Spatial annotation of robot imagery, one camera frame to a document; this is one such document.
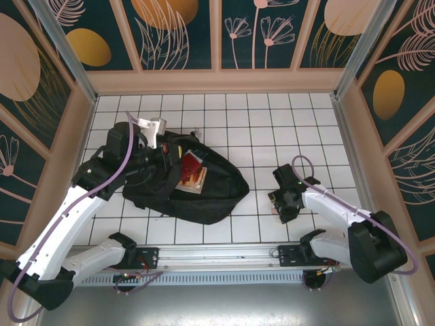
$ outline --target black fabric bag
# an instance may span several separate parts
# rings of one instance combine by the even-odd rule
[[[203,190],[201,194],[191,194],[175,189],[181,180],[181,160],[178,160],[167,172],[158,169],[145,183],[136,185],[138,180],[134,178],[127,181],[122,194],[136,207],[148,207],[195,223],[213,224],[227,217],[249,193],[249,186],[240,171],[227,159],[201,144],[193,134],[166,132],[157,141],[178,145],[183,153],[191,149],[203,154],[203,166],[207,168]]]

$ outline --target black backpack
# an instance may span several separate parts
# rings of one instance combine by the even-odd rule
[[[213,224],[227,217],[249,193],[249,186],[240,171],[220,154],[201,144],[193,133],[182,135],[166,131],[157,141],[178,145],[183,153],[190,149],[202,154],[203,166],[207,168],[203,190],[201,194],[191,194],[175,189],[181,180],[181,160],[178,160],[169,171],[157,168],[154,176],[145,183],[138,184],[135,178],[127,181],[122,194],[136,207],[148,207],[195,223]]]

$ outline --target flower illustration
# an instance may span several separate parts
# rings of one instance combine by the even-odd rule
[[[294,33],[291,23],[293,17],[284,19],[277,18],[271,25],[271,17],[261,19],[261,31],[263,34],[264,44],[266,45],[266,55],[264,58],[264,68],[267,69],[267,54],[269,46],[277,46],[294,41]]]
[[[30,185],[31,187],[36,188],[36,185],[33,185],[32,183],[25,181],[24,179],[20,178],[18,175],[14,174],[14,165],[16,162],[16,158],[18,156],[19,148],[20,148],[20,142],[18,141],[18,139],[11,137],[10,142],[8,142],[4,134],[0,136],[0,175],[4,177],[14,177],[17,180],[27,185]],[[31,203],[31,200],[19,196],[17,194],[14,194],[1,187],[0,187],[0,192],[7,194],[8,196],[11,196],[15,199],[19,199],[23,202],[27,202],[29,204]]]
[[[254,0],[254,5],[256,5],[256,7],[259,9],[264,9],[267,7],[284,7],[285,5],[294,5],[298,2],[299,0],[287,0],[287,1]]]
[[[234,64],[236,65],[236,69],[238,69],[239,66],[237,64],[234,40],[240,37],[249,36],[252,34],[252,31],[248,28],[249,24],[247,23],[246,18],[235,18],[234,22],[231,18],[227,18],[225,19],[225,27],[231,38],[232,56],[234,57]]]

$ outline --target grid floor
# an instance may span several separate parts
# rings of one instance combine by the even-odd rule
[[[315,177],[346,201],[360,206],[329,94],[186,94],[102,96],[99,98],[84,160],[105,143],[107,131],[135,117],[167,120],[168,130],[197,137],[228,158],[249,183],[250,193],[231,216],[213,225],[190,223],[137,209],[121,189],[80,234],[76,245],[97,245],[122,232],[139,245],[287,242],[316,228],[334,226],[307,209],[281,224],[267,194],[278,188],[272,171],[295,155],[310,158]],[[309,167],[298,162],[300,173]]]

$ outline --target white tile floor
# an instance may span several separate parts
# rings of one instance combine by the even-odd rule
[[[126,120],[126,110],[135,117],[166,119],[171,131],[197,131],[201,141],[240,169],[251,191],[231,216],[201,225],[137,209],[119,189],[86,226],[77,245],[96,245],[118,231],[140,245],[195,245],[298,241],[315,228],[334,229],[307,209],[285,225],[272,214],[267,196],[277,189],[272,172],[300,153],[313,161],[315,177],[322,184],[360,205],[328,94],[104,96],[99,99],[84,160],[105,143],[115,122]],[[300,160],[296,165],[301,174],[310,173]]]

